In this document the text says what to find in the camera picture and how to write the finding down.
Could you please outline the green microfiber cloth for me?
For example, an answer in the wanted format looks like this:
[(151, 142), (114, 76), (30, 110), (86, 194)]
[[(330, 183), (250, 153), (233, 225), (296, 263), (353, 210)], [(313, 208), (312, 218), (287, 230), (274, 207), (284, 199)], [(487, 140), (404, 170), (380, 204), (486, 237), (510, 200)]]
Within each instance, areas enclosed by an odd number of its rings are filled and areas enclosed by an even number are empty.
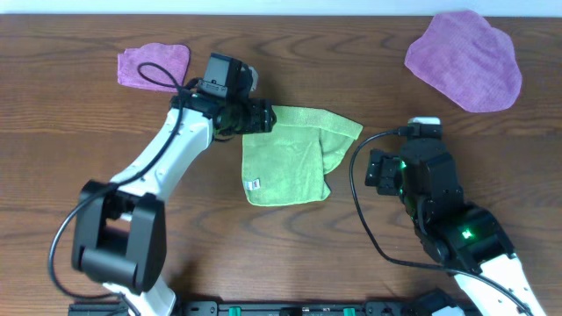
[(275, 105), (270, 133), (242, 138), (241, 180), (255, 206), (323, 201), (325, 175), (336, 169), (363, 126), (324, 109)]

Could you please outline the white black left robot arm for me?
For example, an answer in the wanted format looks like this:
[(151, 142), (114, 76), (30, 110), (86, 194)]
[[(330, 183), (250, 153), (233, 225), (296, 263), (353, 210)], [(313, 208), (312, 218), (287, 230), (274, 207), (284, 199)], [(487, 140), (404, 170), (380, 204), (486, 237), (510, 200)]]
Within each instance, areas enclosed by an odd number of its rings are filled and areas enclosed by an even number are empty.
[(129, 315), (171, 315), (177, 295), (162, 279), (167, 254), (165, 205), (185, 171), (218, 136), (269, 133), (269, 100), (250, 97), (257, 72), (211, 54), (205, 74), (176, 90), (160, 131), (109, 182), (89, 181), (70, 213), (76, 222), (72, 267), (124, 299)]

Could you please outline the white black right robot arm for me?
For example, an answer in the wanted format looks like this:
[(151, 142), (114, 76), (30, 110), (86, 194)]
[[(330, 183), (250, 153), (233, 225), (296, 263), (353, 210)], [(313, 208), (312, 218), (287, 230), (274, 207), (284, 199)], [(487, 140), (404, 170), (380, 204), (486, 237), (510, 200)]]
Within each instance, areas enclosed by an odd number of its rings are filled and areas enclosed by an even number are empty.
[(439, 139), (408, 140), (397, 154), (373, 149), (365, 183), (396, 196), (432, 263), (483, 315), (542, 315), (515, 247), (487, 209), (465, 200), (457, 166)]

